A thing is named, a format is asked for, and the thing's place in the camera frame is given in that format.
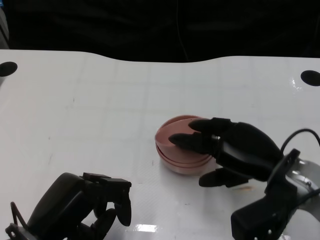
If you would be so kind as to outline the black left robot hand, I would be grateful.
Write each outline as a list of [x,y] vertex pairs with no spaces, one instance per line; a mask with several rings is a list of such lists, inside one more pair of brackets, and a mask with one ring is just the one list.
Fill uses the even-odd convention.
[[28,231],[40,240],[103,240],[115,219],[130,226],[131,186],[121,178],[65,172],[36,205]]

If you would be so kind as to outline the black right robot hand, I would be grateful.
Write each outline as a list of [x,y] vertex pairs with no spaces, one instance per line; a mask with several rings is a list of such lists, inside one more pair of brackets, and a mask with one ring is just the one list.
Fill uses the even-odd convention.
[[181,149],[215,158],[220,168],[199,178],[201,187],[235,187],[254,179],[265,182],[284,154],[263,131],[226,118],[196,119],[194,133],[175,133],[168,139]]

